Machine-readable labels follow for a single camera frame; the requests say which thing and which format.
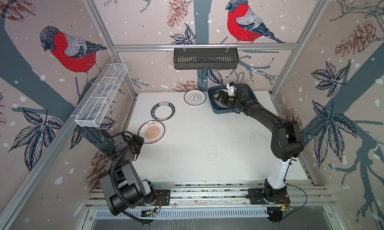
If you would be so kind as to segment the orange sunburst plate back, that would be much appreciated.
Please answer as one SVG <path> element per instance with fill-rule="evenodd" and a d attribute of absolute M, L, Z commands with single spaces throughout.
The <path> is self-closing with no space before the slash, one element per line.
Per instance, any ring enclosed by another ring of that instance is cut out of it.
<path fill-rule="evenodd" d="M 224 98 L 224 102 L 223 103 L 218 103 L 218 102 L 216 102 L 214 99 L 214 102 L 219 106 L 219 107 L 222 107 L 222 108 L 233 108 L 234 107 L 234 105 L 233 105 L 233 103 L 230 101 L 230 97 L 231 96 L 229 96 L 229 94 L 228 94 L 228 90 L 224 90 L 224 89 L 220 89 L 220 90 L 217 90 L 217 91 L 225 91 L 226 92 L 226 96 L 225 96 L 225 98 Z"/>

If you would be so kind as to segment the orange sunburst plate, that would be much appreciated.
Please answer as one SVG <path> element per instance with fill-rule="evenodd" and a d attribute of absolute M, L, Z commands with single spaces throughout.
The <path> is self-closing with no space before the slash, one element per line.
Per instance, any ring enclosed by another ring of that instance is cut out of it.
<path fill-rule="evenodd" d="M 234 107 L 234 105 L 233 105 L 233 103 L 230 101 L 230 97 L 231 96 L 229 96 L 229 94 L 228 94 L 228 90 L 224 90 L 224 89 L 220 89 L 220 90 L 217 90 L 217 91 L 225 91 L 226 92 L 226 96 L 225 96 L 225 98 L 224 98 L 224 102 L 223 103 L 218 103 L 218 102 L 216 102 L 214 99 L 214 102 L 219 106 L 219 107 L 222 107 L 222 108 L 233 108 Z"/>
<path fill-rule="evenodd" d="M 154 144 L 165 135 L 165 126 L 159 121 L 148 121 L 140 127 L 138 135 L 144 139 L 145 144 Z"/>

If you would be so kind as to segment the white plate black flower outline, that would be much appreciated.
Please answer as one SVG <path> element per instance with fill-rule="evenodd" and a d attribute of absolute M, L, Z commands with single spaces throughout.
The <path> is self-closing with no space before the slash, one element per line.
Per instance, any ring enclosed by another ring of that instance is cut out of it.
<path fill-rule="evenodd" d="M 206 94 L 201 90 L 190 90 L 184 95 L 184 101 L 190 106 L 202 105 L 206 99 Z"/>

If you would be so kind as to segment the green ring plate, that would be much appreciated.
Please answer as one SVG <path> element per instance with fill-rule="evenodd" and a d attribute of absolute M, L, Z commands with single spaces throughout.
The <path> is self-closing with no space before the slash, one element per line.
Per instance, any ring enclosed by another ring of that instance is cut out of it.
<path fill-rule="evenodd" d="M 152 107 L 151 116 L 156 121 L 167 121 L 171 119 L 176 112 L 175 106 L 170 102 L 160 102 Z"/>

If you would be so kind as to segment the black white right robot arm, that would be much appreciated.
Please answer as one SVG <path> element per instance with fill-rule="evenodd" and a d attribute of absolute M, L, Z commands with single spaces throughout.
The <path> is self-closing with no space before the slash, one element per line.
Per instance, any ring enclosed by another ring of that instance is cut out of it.
<path fill-rule="evenodd" d="M 287 196 L 287 174 L 293 161 L 304 150 L 300 124 L 288 121 L 267 110 L 250 94 L 247 84 L 226 85 L 226 91 L 218 90 L 210 97 L 237 114 L 244 113 L 261 123 L 272 133 L 271 151 L 275 156 L 272 170 L 265 180 L 264 200 L 273 204 Z"/>

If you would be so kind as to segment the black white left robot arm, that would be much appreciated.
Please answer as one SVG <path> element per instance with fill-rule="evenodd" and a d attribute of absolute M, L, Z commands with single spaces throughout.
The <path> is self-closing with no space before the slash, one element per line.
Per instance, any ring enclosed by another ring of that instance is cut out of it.
<path fill-rule="evenodd" d="M 153 205 L 157 194 L 148 180 L 142 181 L 133 166 L 144 144 L 144 138 L 128 131 L 112 136 L 114 154 L 110 168 L 100 174 L 101 184 L 110 212 L 116 216 L 140 204 Z"/>

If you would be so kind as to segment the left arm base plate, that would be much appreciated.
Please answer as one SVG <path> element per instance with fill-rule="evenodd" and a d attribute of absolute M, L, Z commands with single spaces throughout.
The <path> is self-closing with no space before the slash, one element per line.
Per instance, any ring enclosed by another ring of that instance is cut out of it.
<path fill-rule="evenodd" d="M 142 201 L 138 204 L 140 207 L 159 207 L 162 205 L 169 206 L 170 205 L 170 198 L 171 198 L 171 191 L 170 190 L 155 190 L 156 196 L 150 197 L 148 200 Z"/>

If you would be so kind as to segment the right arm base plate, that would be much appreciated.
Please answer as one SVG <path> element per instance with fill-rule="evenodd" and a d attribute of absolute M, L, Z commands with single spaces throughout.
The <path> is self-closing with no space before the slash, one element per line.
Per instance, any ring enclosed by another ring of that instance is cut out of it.
<path fill-rule="evenodd" d="M 287 187 L 279 190 L 269 188 L 248 189 L 246 198 L 250 199 L 252 205 L 289 205 L 291 203 Z"/>

